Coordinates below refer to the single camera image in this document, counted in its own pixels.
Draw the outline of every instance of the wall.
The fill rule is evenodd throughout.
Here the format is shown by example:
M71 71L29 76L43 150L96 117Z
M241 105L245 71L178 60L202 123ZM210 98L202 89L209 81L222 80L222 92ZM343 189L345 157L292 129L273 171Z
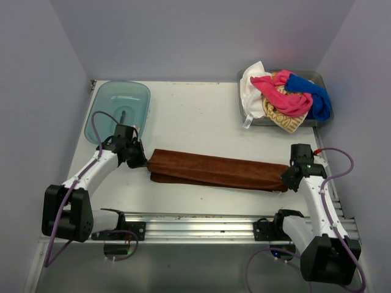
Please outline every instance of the wall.
M23 290L43 193L65 179L89 80L46 0L0 3L0 292Z
M357 0L319 67L335 111L322 135L356 160L335 183L345 213L356 218L378 292L391 289L390 14L389 1ZM334 173L348 167L341 156L327 156Z
M233 81L314 70L354 0L51 0L93 79Z

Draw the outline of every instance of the plastic tray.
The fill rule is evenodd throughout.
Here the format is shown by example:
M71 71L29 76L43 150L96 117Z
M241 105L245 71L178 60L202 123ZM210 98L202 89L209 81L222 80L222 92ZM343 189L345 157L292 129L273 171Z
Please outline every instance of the plastic tray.
M148 87L137 82L109 81L103 84L98 89L84 128L86 139L98 144L91 124L91 116L98 110L109 113L121 124L136 125L141 137L147 119L150 95ZM109 117L96 115L94 119L101 140L114 134L115 122Z
M267 70L267 72L278 72L280 70ZM315 71L306 71L306 70L303 70L303 71L299 71L299 70L295 70L295 71L292 71L294 74L302 77L302 78L305 78L305 79L308 79L309 81L312 81L314 84L326 89L326 86L324 85L324 82L323 82L323 78L322 76L315 72ZM243 77L243 73L244 73L244 70L241 70L238 72L238 97L239 97L239 109L240 109L240 114L242 115L242 119L243 119L243 122L246 120L246 117L247 115L244 113L244 110L243 110L243 105L242 105L242 100L240 98L240 80L241 78ZM315 126L319 126L319 125L323 125L329 121L331 121L334 117L334 113L331 109L331 112L330 112L330 118L327 120L327 121L318 121L318 120L315 120L315 119L306 119L304 120L304 122L302 123L302 125L300 125L300 127L315 127ZM277 126L272 120L270 120L270 118L268 117L262 117L262 118L258 118L258 119L253 119L252 120L252 123L251 125L254 125L254 126Z

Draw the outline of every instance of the towel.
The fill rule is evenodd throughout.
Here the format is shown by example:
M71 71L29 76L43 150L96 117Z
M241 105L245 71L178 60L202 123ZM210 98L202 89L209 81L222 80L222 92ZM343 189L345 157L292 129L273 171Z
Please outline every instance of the towel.
M271 79L270 76L263 76L261 78L250 78L250 81L280 113L297 118L310 110L312 97L309 93L303 93L301 96L293 93L286 96L276 89L276 86L284 85L287 82L290 74L291 72L282 70L276 74L275 79Z
M281 180L287 165L155 150L148 170L151 180L159 183L287 191Z
M275 76L276 76L276 73L273 72L272 73L273 80L275 80ZM290 94L290 92L285 90L284 85L278 85L276 87L276 89L284 95ZM307 112L300 117L292 118L292 117L286 116L283 113L280 113L268 101L268 99L264 95L262 95L262 101L263 101L263 109L265 110L266 116L269 117L276 125L280 126L282 129L288 131L289 133L294 133L298 129L298 127L304 122L305 117L308 114L308 112Z
M290 92L305 92L312 94L313 105L307 119L326 121L330 118L331 103L329 95L324 88L319 87L300 76L291 74L285 84L285 90L289 90Z
M261 92L250 82L250 78L252 76L271 76L271 74L265 72L263 64L260 61L251 65L243 73L243 77L240 80L240 98L244 113L250 120L248 127L250 126L253 118L262 118L265 116L265 112L262 107Z

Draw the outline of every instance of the blue cloth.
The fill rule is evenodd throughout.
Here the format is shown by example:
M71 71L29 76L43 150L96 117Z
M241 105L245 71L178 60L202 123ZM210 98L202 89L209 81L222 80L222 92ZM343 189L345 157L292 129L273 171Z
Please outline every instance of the blue cloth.
M329 95L324 88L319 87L300 76L291 74L285 84L285 90L293 93L310 93L312 95L313 104L306 119L326 121L330 118L331 103Z

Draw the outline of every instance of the brown cloth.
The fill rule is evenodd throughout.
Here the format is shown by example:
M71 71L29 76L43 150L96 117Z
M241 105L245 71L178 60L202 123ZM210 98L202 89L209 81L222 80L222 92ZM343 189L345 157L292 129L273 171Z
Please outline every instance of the brown cloth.
M280 164L166 150L155 150L148 165L151 180L159 183L282 192L288 190L281 180L287 169L288 166Z

